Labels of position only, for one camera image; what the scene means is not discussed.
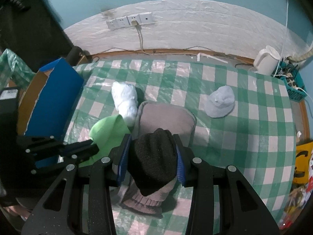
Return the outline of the light green cloth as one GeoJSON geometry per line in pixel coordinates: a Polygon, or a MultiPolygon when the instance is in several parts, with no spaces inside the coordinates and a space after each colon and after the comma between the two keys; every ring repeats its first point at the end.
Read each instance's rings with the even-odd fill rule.
{"type": "Polygon", "coordinates": [[[80,163],[79,167],[92,165],[108,156],[114,147],[121,144],[125,134],[130,134],[130,130],[121,115],[109,116],[96,122],[90,129],[89,137],[97,145],[99,152],[80,163]]]}

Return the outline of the black and grey knit hat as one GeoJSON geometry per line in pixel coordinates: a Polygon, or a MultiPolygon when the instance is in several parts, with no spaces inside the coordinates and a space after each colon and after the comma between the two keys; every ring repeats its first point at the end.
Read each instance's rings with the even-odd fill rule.
{"type": "Polygon", "coordinates": [[[158,128],[134,140],[128,152],[130,174],[118,191],[121,206],[161,215],[162,203],[177,181],[177,150],[171,132],[158,128]]]}

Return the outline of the grey cushion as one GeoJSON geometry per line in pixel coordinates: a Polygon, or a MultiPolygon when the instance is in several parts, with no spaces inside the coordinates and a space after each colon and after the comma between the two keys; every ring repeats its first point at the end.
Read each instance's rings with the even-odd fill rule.
{"type": "Polygon", "coordinates": [[[195,116],[184,107],[153,101],[139,105],[133,138],[152,133],[158,128],[178,134],[184,147],[189,147],[196,127],[195,116]]]}

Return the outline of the white cloth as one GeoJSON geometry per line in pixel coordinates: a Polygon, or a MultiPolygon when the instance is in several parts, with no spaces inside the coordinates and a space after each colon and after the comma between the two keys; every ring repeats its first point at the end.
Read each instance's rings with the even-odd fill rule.
{"type": "Polygon", "coordinates": [[[125,82],[114,82],[112,84],[112,97],[115,109],[122,116],[126,125],[133,127],[138,111],[136,88],[125,82]]]}

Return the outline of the light blue bucket hat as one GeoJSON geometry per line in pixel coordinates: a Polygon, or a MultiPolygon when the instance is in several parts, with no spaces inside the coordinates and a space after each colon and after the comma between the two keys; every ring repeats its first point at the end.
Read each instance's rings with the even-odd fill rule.
{"type": "Polygon", "coordinates": [[[235,95],[231,87],[225,85],[207,97],[204,111],[211,118],[227,116],[235,107],[235,95]]]}

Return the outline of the blue cardboard box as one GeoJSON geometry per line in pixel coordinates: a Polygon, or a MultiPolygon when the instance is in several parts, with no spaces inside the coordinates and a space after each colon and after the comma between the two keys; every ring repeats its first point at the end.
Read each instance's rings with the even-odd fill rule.
{"type": "Polygon", "coordinates": [[[63,58],[40,68],[19,105],[17,133],[63,140],[83,84],[63,58]]]}

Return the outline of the green checkered tablecloth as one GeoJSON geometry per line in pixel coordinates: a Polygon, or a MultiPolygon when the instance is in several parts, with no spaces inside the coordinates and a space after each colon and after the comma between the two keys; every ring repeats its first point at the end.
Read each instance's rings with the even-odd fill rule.
{"type": "Polygon", "coordinates": [[[283,216],[291,189],[296,130],[283,81],[228,65],[159,60],[99,61],[75,67],[85,79],[69,124],[69,143],[89,138],[91,127],[116,113],[111,94],[116,81],[139,90],[139,100],[170,103],[196,117],[191,148],[209,164],[236,166],[259,194],[275,221],[283,216]],[[223,118],[207,116],[206,98],[228,85],[235,108],[223,118]]]}

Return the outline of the yellow black bag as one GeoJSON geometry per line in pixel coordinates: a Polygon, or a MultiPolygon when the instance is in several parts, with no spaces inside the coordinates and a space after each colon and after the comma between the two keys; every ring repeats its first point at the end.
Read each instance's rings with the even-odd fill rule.
{"type": "Polygon", "coordinates": [[[296,163],[293,183],[300,185],[308,183],[311,152],[312,142],[296,146],[296,163]]]}

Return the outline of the white electric kettle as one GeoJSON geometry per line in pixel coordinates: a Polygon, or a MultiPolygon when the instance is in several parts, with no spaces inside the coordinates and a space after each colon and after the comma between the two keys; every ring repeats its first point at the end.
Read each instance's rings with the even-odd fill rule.
{"type": "Polygon", "coordinates": [[[270,45],[260,50],[257,54],[253,66],[256,73],[270,76],[277,67],[281,59],[278,51],[270,45]]]}

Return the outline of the teal plastic basket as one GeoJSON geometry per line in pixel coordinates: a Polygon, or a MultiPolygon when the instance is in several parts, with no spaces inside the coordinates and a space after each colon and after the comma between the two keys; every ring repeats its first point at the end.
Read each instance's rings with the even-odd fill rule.
{"type": "Polygon", "coordinates": [[[285,83],[289,98],[292,101],[301,102],[307,96],[298,65],[281,61],[277,69],[273,71],[272,76],[285,83]]]}

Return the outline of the white wall socket strip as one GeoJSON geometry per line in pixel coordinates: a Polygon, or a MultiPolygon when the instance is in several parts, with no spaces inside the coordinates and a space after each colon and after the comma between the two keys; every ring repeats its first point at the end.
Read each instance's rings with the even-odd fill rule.
{"type": "Polygon", "coordinates": [[[120,18],[106,21],[109,30],[117,30],[122,28],[136,27],[138,25],[155,23],[152,12],[145,12],[139,14],[132,14],[122,16],[120,18]]]}

